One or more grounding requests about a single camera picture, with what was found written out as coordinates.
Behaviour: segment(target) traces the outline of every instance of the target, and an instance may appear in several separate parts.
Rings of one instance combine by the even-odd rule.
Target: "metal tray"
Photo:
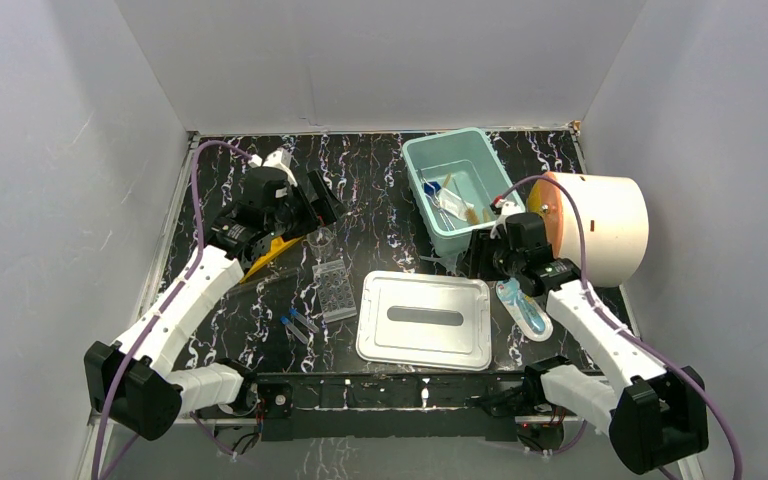
[[[480,280],[371,272],[356,348],[371,362],[484,370],[492,357],[490,290]]]

